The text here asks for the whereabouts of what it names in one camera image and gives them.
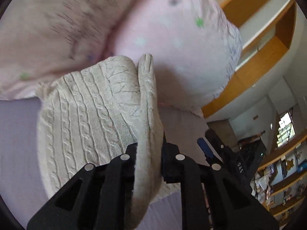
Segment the beige cable-knit sweater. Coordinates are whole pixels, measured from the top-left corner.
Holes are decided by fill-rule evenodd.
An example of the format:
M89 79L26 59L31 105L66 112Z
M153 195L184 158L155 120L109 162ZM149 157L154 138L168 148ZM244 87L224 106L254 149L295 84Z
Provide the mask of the beige cable-knit sweater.
M136 229L152 202L180 188L165 184L160 173L163 126L153 62L150 54L138 63L110 57L37 86L37 151L48 197L85 164L109 163L136 142L136 178L125 228Z

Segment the wooden bookshelf with items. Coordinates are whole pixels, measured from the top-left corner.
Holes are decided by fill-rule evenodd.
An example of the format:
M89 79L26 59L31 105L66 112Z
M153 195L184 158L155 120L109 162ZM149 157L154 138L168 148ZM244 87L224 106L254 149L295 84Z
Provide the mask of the wooden bookshelf with items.
M306 199L306 130L266 156L250 185L283 229Z

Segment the pink pillow with flowers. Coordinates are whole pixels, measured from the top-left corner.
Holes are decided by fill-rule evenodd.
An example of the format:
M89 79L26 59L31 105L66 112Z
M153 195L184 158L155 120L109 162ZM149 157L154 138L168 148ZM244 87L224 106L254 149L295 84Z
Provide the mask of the pink pillow with flowers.
M241 52L239 30L216 0L138 0L104 57L151 54L159 102L196 111L219 97Z

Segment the wooden headboard shelf unit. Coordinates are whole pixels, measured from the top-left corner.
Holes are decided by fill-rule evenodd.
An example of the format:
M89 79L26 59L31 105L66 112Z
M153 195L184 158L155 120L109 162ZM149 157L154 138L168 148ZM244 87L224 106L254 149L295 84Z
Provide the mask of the wooden headboard shelf unit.
M223 0L221 7L239 28L243 51L226 88L202 109L211 121L240 114L263 97L268 76L281 76L277 64L288 55L297 20L295 0Z

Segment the pink pillow with tree print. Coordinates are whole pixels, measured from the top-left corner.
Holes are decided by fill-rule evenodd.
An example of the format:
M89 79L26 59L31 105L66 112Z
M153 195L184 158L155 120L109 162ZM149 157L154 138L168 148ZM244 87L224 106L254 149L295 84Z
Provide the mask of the pink pillow with tree print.
M1 99L95 64L134 0L12 0L1 16Z

